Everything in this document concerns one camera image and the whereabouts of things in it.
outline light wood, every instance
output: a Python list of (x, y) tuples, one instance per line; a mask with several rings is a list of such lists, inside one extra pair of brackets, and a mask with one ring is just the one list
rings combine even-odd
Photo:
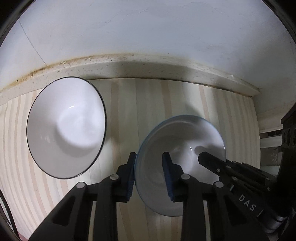
[[(94, 165), (74, 179), (46, 175), (28, 150), (26, 122), (41, 90), (0, 106), (0, 188), (26, 238), (77, 182), (97, 183), (113, 174), (158, 123), (174, 115), (193, 114), (209, 120), (221, 133), (229, 160), (260, 167), (259, 130), (251, 98), (179, 81), (105, 79), (92, 83), (106, 105), (106, 141)], [(129, 203), (118, 204), (117, 217), (119, 240), (180, 240), (182, 218), (154, 213), (136, 188)]]

